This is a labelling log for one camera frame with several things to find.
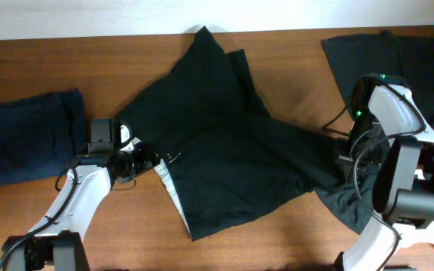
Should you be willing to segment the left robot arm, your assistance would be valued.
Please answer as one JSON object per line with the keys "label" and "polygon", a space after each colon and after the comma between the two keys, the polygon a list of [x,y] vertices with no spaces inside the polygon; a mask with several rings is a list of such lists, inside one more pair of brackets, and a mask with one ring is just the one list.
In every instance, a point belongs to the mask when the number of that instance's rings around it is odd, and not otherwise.
{"label": "left robot arm", "polygon": [[115,184],[135,181],[160,163],[122,120],[92,120],[90,131],[90,142],[63,171],[65,184],[44,217],[2,246],[0,270],[88,270],[83,240],[99,204]]}

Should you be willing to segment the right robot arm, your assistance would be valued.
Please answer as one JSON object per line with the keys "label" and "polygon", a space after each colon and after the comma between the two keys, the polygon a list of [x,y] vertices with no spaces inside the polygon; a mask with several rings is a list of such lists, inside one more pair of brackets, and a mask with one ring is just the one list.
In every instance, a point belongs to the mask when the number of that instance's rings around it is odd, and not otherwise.
{"label": "right robot arm", "polygon": [[[354,245],[342,252],[338,270],[384,270],[400,248],[434,245],[434,129],[414,103],[400,77],[367,74],[356,83],[348,105],[355,118],[352,135],[362,129],[377,134],[350,155],[350,177],[361,206],[371,218]],[[371,151],[389,146],[372,192],[360,197],[358,174],[371,165]]]}

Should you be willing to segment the black shorts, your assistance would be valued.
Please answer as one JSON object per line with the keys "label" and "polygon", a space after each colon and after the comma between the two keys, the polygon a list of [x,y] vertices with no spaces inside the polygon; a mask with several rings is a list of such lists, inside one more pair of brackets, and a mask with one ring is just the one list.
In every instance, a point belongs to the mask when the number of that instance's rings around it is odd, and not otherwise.
{"label": "black shorts", "polygon": [[244,51],[206,28],[117,117],[164,162],[193,240],[344,182],[334,140],[272,118]]}

